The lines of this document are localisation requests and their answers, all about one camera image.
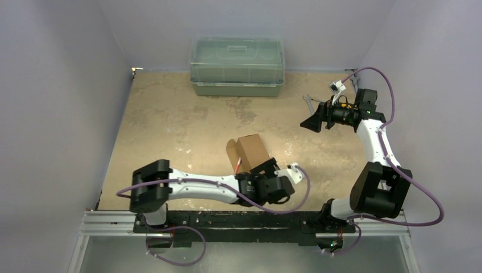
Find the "brown cardboard box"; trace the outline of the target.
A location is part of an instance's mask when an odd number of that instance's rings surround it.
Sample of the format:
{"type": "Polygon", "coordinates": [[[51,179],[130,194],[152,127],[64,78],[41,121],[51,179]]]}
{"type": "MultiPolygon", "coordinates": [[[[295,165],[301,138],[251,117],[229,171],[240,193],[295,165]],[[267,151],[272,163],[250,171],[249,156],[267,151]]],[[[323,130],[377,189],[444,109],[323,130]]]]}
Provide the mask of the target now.
{"type": "Polygon", "coordinates": [[[226,152],[233,170],[238,159],[242,159],[240,173],[250,172],[271,158],[259,134],[241,136],[237,140],[230,139],[226,145],[226,152]]]}

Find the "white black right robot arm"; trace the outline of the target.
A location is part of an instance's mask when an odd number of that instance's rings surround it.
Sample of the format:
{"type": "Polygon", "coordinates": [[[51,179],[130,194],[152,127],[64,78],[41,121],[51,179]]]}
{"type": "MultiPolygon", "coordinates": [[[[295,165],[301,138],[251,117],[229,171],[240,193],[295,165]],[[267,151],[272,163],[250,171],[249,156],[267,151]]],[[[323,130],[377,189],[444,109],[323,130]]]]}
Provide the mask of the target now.
{"type": "Polygon", "coordinates": [[[347,198],[329,199],[323,204],[319,224],[325,231],[333,231],[344,221],[356,216],[396,218],[405,201],[412,176],[408,169],[400,167],[391,156],[389,144],[382,145],[379,138],[386,134],[381,130],[386,121],[384,114],[376,110],[377,91],[361,89],[354,103],[330,100],[321,102],[317,110],[300,126],[319,133],[334,125],[353,127],[360,138],[367,163],[353,185],[347,198]]]}

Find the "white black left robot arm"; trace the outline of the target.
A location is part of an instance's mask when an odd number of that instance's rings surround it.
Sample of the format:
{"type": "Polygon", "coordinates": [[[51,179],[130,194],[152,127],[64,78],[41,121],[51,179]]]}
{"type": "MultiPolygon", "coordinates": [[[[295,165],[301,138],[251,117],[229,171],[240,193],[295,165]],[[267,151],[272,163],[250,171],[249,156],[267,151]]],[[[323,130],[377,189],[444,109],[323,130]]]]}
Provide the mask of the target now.
{"type": "Polygon", "coordinates": [[[244,207],[282,204],[303,179],[296,163],[279,169],[274,159],[252,171],[227,176],[183,172],[161,159],[135,170],[126,190],[130,193],[129,210],[143,216],[154,232],[161,233],[169,227],[168,201],[203,199],[244,207]]]}

